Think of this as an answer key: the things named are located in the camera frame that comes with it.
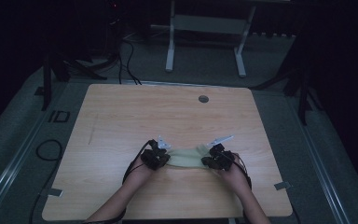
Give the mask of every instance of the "light green cloth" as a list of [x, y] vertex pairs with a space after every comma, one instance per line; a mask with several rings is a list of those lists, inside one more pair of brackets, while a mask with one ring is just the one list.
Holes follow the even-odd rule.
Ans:
[[192, 149], [170, 149], [167, 153], [171, 156], [167, 162], [168, 165], [191, 168], [208, 168], [202, 164], [201, 159], [211, 156], [205, 145]]

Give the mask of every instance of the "black cable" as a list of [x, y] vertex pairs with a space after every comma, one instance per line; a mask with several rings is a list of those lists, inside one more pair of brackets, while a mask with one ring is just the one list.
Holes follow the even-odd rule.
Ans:
[[134, 47], [133, 47], [133, 44], [127, 40], [124, 40], [123, 39], [123, 43], [126, 43], [128, 45], [131, 46], [131, 53], [130, 53], [130, 57], [129, 59], [127, 60], [127, 72], [129, 73], [130, 77], [132, 77], [132, 80], [135, 82], [136, 85], [142, 85], [141, 83], [141, 80], [139, 80], [139, 78], [137, 78], [136, 76], [134, 76], [130, 70], [130, 60], [132, 58], [132, 54], [133, 54], [133, 50], [134, 50]]
[[123, 64], [123, 60], [121, 58], [121, 54], [118, 54], [118, 60], [120, 61], [120, 68], [118, 70], [118, 83], [121, 84], [121, 73], [123, 71], [123, 68], [126, 68], [125, 71], [128, 72], [128, 74], [130, 75], [130, 77], [132, 78], [133, 82], [138, 85], [137, 81], [139, 81], [139, 79], [135, 76], [133, 76], [130, 72], [130, 70], [127, 68], [126, 65]]
[[297, 223], [301, 224], [301, 220], [300, 220], [300, 216], [298, 215], [298, 212], [296, 211], [295, 207], [293, 206], [292, 203], [290, 203], [292, 205], [292, 209], [293, 209], [293, 213], [295, 214], [295, 217], [297, 219]]
[[245, 163], [243, 162], [243, 160], [241, 159], [240, 156], [238, 156], [237, 154], [232, 153], [234, 156], [238, 157], [238, 158], [241, 160], [243, 167], [241, 167], [237, 162], [235, 162], [234, 160], [232, 160], [230, 157], [226, 156], [224, 153], [219, 152], [219, 151], [216, 151], [216, 152], [219, 153], [221, 156], [226, 157], [226, 159], [228, 159], [229, 161], [232, 161], [232, 163], [234, 163], [238, 168], [240, 168], [240, 170], [243, 172], [243, 174], [244, 174], [245, 176], [248, 175], [248, 171], [246, 170]]
[[[58, 146], [59, 146], [59, 155], [57, 158], [45, 158], [43, 157], [41, 154], [40, 154], [40, 148], [45, 145], [46, 143], [49, 143], [49, 142], [54, 142], [56, 143]], [[42, 190], [40, 190], [39, 194], [37, 195], [36, 199], [34, 200], [34, 204], [32, 206], [32, 210], [31, 210], [31, 214], [29, 216], [29, 223], [32, 224], [33, 223], [33, 220], [34, 220], [34, 210], [36, 208], [36, 204], [37, 202], [39, 201], [40, 197], [42, 196], [42, 191], [43, 189], [45, 189], [47, 186], [48, 186], [48, 182], [50, 181], [50, 179], [53, 177], [53, 175], [55, 174], [55, 172], [57, 171], [58, 169], [58, 165], [60, 164], [60, 161], [62, 159], [62, 156], [63, 156], [63, 148], [62, 148], [62, 145], [59, 141], [55, 140], [55, 139], [49, 139], [49, 140], [46, 140], [44, 142], [42, 142], [41, 144], [39, 144], [39, 146], [37, 146], [36, 148], [36, 156], [42, 160], [42, 161], [55, 161], [56, 164], [54, 166], [54, 169], [50, 172], [50, 174], [48, 175], [48, 179], [46, 180], [45, 184], [43, 185], [43, 188]]]
[[145, 150], [145, 148], [147, 147], [147, 144], [149, 144], [149, 141], [147, 141], [147, 142], [142, 146], [141, 150], [139, 150], [139, 152], [138, 152], [138, 154], [136, 155], [135, 159], [133, 159], [133, 161], [130, 163], [129, 168], [127, 168], [127, 171], [126, 171], [126, 173], [124, 174], [123, 182], [122, 182], [122, 183], [124, 183], [124, 181], [126, 181], [127, 176], [129, 176], [129, 174], [130, 174], [133, 170], [135, 170], [136, 168], [138, 168], [138, 167], [144, 165], [144, 164], [142, 163], [141, 165], [139, 165], [139, 166], [137, 166], [137, 167], [131, 169], [131, 168], [132, 168], [132, 165], [136, 162], [136, 160], [138, 160], [139, 156], [141, 156], [142, 152], [143, 152], [143, 151]]

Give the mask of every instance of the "human arm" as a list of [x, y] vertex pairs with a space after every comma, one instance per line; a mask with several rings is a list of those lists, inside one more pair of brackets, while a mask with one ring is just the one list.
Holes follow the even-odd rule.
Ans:
[[141, 158], [138, 158], [123, 185], [85, 222], [103, 221], [118, 217], [137, 190], [147, 182], [153, 173], [155, 171], [149, 169], [143, 164]]
[[[234, 154], [235, 162], [240, 164], [240, 159], [237, 154]], [[257, 198], [252, 193], [250, 186], [247, 183], [243, 172], [235, 164], [231, 165], [229, 171], [216, 171], [224, 182], [231, 188], [231, 190], [240, 199], [243, 213], [252, 224], [269, 224], [269, 219], [257, 201]]]

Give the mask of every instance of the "wooden table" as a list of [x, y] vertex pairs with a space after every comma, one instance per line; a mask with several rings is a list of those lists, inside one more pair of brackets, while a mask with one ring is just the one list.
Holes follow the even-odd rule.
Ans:
[[[208, 103], [201, 103], [205, 95]], [[120, 186], [142, 145], [162, 135], [172, 148], [194, 148], [216, 137], [238, 152], [266, 214], [292, 214], [282, 178], [248, 89], [91, 85], [48, 197], [45, 220], [86, 219]], [[241, 204], [209, 169], [164, 166], [132, 199], [124, 219], [241, 217]]]

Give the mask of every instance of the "floor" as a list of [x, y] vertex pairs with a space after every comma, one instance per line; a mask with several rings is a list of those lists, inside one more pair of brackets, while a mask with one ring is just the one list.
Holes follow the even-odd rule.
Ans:
[[[121, 49], [123, 61], [129, 60], [122, 71], [123, 84], [133, 84], [126, 71], [130, 70], [143, 84], [247, 88], [272, 78], [293, 43], [293, 38], [284, 36], [251, 35], [242, 54], [248, 75], [238, 77], [232, 51], [234, 37], [218, 36], [215, 41], [200, 34], [178, 34], [174, 68], [166, 73], [167, 37], [167, 30], [160, 28], [153, 29], [147, 42], [137, 34], [127, 34], [125, 39], [130, 44], [124, 43]], [[0, 118], [0, 223], [51, 223], [41, 217], [46, 198], [38, 194], [51, 184], [49, 177], [56, 162], [40, 160], [35, 149], [48, 139], [58, 140], [65, 148], [88, 85], [118, 83], [117, 64], [98, 71], [108, 77], [106, 81], [70, 71], [68, 83], [53, 81], [53, 100], [47, 111], [40, 110], [43, 98], [34, 95], [42, 85], [40, 69], [28, 78]], [[271, 217], [271, 222], [358, 223], [358, 176], [334, 127], [311, 100], [306, 114], [308, 125], [303, 126], [296, 116], [298, 99], [282, 94], [284, 84], [285, 81], [253, 91], [282, 178], [291, 185], [287, 192], [298, 214], [298, 218], [296, 214]], [[49, 117], [53, 111], [68, 111], [71, 115], [67, 122], [52, 122]], [[52, 144], [46, 153], [55, 158], [58, 147]], [[193, 221], [138, 223], [227, 223], [217, 219]]]

